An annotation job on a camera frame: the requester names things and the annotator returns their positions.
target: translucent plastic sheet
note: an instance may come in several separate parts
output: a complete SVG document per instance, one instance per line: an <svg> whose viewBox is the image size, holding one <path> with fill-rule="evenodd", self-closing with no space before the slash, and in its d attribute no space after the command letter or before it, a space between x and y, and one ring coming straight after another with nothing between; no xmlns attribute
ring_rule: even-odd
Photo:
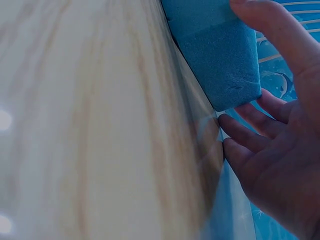
<svg viewBox="0 0 320 240"><path fill-rule="evenodd" d="M320 41L320 1L302 1L298 4L278 2L292 12L310 34ZM261 86L285 101L297 99L293 75L284 59L262 33L257 32L256 35ZM228 110L226 113L250 128L234 110ZM249 202L227 162L220 178L210 226L217 236L215 239L218 240L297 239Z"/></svg>

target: finger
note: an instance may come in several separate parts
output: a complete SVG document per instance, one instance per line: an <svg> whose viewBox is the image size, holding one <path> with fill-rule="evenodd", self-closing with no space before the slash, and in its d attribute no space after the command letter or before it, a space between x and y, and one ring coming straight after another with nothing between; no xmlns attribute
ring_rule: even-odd
<svg viewBox="0 0 320 240"><path fill-rule="evenodd" d="M260 152L271 141L269 138L249 130L227 114L222 114L219 117L219 123L226 134L253 153Z"/></svg>
<svg viewBox="0 0 320 240"><path fill-rule="evenodd" d="M235 111L258 133L271 139L278 136L286 126L257 110L251 103L238 106Z"/></svg>
<svg viewBox="0 0 320 240"><path fill-rule="evenodd" d="M234 173L239 176L241 169L254 156L254 154L244 146L235 142L232 138L223 141L223 151L225 158L229 162Z"/></svg>
<svg viewBox="0 0 320 240"><path fill-rule="evenodd" d="M287 114L282 114L282 108L287 103L286 101L283 101L282 99L273 96L269 91L262 89L262 95L256 102L274 119L283 122L284 124L288 123L289 116L287 116Z"/></svg>
<svg viewBox="0 0 320 240"><path fill-rule="evenodd" d="M318 42L279 3L230 0L230 6L247 25L265 35L294 74L304 72L319 59Z"/></svg>

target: hand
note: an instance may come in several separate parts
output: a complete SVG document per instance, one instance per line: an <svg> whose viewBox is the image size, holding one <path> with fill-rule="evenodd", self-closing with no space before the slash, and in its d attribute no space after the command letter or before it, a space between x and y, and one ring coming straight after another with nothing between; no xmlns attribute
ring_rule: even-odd
<svg viewBox="0 0 320 240"><path fill-rule="evenodd" d="M262 91L235 110L260 134L223 114L224 153L248 198L300 239L320 239L320 46L280 4L233 0L233 11L264 33L294 74L298 100Z"/></svg>

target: blue fabric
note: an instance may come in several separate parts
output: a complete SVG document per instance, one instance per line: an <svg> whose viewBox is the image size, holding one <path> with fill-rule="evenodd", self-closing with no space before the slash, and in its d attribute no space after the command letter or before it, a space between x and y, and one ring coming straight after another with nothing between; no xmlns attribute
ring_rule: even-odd
<svg viewBox="0 0 320 240"><path fill-rule="evenodd" d="M289 11L320 10L320 4L286 5L285 7ZM300 22L320 19L319 13L303 13L295 14L294 16ZM320 29L320 22L307 23L303 26L309 30L316 30ZM318 42L320 42L320 32L313 32L311 33L311 35ZM258 39L262 37L264 36L261 33L257 33ZM271 45L267 40L257 42L257 52L258 58L260 60L278 54L278 51L275 49L275 47ZM261 62L259 64L259 74L261 86L269 90L275 96L288 102L297 99L296 91L293 85L293 74L289 70L286 62L282 57L277 57L272 60ZM263 112L263 110L256 104L256 102L253 102L253 104ZM227 110L226 113L237 119L246 127L252 129L243 119L238 116L238 114L233 109ZM224 167L230 174L224 173L223 175L221 175L216 196L217 200L215 202L214 209L212 211L212 217L210 220L211 230L217 233L219 236L225 237L218 239L234 240L237 239L237 235L241 235L241 239L246 240L296 240L297 238L295 236L286 231L273 218L261 212L260 209L258 209L252 203L249 203L249 205L246 205L246 207L244 207L243 205L234 205L236 201L235 199L243 201L239 198L239 195L241 195L243 191L239 185L230 184L232 178L232 170L226 164ZM247 233L244 235L243 229L234 227L232 228L232 226L235 225L234 222L238 221L239 219L239 215L238 213L236 213L237 211L235 210L235 208L241 209L241 211L244 213L250 213L250 216L247 215L246 224L249 224L251 220L251 224L254 226L254 236L252 236L252 231L247 231ZM223 216L222 223L216 221L219 216ZM228 230L221 228L221 224L229 224L230 228L232 229L232 234Z"/></svg>
<svg viewBox="0 0 320 240"><path fill-rule="evenodd" d="M255 31L228 0L162 0L179 49L220 112L261 96Z"/></svg>

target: light wood grain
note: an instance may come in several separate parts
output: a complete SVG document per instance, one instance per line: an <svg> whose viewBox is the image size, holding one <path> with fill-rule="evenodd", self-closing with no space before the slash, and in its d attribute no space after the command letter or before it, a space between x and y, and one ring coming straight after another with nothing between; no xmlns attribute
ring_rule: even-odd
<svg viewBox="0 0 320 240"><path fill-rule="evenodd" d="M0 1L0 108L1 239L199 237L219 127L158 0Z"/></svg>

